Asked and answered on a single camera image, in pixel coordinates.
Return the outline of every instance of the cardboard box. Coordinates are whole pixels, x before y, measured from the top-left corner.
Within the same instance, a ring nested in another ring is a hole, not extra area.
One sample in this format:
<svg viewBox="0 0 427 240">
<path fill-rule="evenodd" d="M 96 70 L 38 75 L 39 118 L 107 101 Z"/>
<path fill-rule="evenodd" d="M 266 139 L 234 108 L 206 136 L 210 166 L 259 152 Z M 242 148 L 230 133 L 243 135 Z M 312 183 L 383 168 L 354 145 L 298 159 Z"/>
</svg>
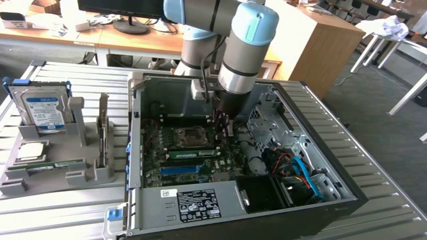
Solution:
<svg viewBox="0 0 427 240">
<path fill-rule="evenodd" d="M 30 10 L 40 14 L 59 14 L 60 0 L 35 0 Z"/>
</svg>

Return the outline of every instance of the light blue joint cover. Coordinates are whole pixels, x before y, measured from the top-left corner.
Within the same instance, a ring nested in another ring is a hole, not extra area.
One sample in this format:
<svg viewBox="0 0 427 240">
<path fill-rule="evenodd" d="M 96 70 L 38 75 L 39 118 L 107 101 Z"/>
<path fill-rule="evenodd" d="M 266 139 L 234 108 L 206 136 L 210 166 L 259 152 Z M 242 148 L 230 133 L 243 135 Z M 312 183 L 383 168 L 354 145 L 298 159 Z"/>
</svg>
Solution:
<svg viewBox="0 0 427 240">
<path fill-rule="evenodd" d="M 184 0 L 164 0 L 163 11 L 167 19 L 179 24 L 186 24 Z"/>
<path fill-rule="evenodd" d="M 215 32 L 204 31 L 199 28 L 186 25 L 187 31 L 184 33 L 183 39 L 187 41 L 196 41 L 202 39 L 207 39 L 216 35 Z"/>
<path fill-rule="evenodd" d="M 279 15 L 271 8 L 244 2 L 235 12 L 231 29 L 243 42 L 263 46 L 275 38 L 278 23 Z"/>
</svg>

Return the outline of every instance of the gray plastic stand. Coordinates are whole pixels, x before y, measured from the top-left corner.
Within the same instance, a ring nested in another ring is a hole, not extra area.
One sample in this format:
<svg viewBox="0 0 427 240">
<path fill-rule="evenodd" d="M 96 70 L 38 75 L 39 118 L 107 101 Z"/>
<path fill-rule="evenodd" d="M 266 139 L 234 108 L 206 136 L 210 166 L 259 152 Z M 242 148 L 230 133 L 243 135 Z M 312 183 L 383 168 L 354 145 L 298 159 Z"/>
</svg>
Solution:
<svg viewBox="0 0 427 240">
<path fill-rule="evenodd" d="M 4 174 L 0 177 L 0 199 L 28 196 L 34 194 L 72 189 L 82 186 L 110 183 L 115 180 L 115 149 L 114 138 L 107 142 L 107 166 L 96 168 L 100 154 L 100 136 L 98 124 L 86 123 L 82 108 L 84 100 L 82 97 L 71 97 L 68 106 L 74 111 L 76 123 L 66 124 L 66 131 L 39 134 L 36 126 L 20 126 L 20 134 L 16 137 L 11 155 L 6 163 Z M 108 134 L 114 136 L 114 123 L 108 123 Z M 15 163 L 19 148 L 23 143 L 46 142 L 43 154 L 46 161 L 20 164 Z M 34 171 L 36 164 L 54 166 L 51 170 Z M 10 169 L 16 166 L 27 166 L 26 169 Z"/>
</svg>

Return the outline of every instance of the computer monitor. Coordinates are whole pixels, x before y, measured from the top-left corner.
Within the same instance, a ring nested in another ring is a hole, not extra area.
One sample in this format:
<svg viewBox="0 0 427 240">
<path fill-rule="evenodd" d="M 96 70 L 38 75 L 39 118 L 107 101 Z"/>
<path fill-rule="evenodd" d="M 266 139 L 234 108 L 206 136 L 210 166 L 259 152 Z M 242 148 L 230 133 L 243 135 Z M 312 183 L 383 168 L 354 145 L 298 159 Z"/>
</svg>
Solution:
<svg viewBox="0 0 427 240">
<path fill-rule="evenodd" d="M 164 0 L 78 0 L 83 11 L 147 19 L 166 19 Z"/>
</svg>

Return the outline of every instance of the blue cable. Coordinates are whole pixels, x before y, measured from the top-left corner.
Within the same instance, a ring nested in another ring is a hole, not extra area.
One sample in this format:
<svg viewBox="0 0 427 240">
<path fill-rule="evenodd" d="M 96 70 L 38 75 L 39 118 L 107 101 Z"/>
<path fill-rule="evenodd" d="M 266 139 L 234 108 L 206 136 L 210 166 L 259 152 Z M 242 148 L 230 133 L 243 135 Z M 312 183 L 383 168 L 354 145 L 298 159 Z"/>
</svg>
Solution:
<svg viewBox="0 0 427 240">
<path fill-rule="evenodd" d="M 314 184 L 314 182 L 310 178 L 310 174 L 308 174 L 308 171 L 306 169 L 306 166 L 304 166 L 302 159 L 298 156 L 294 156 L 292 160 L 295 160 L 300 166 L 302 172 L 304 173 L 306 180 L 307 180 L 307 183 L 310 184 L 310 187 L 312 188 L 314 194 L 324 200 L 326 198 L 320 194 L 318 186 Z"/>
</svg>

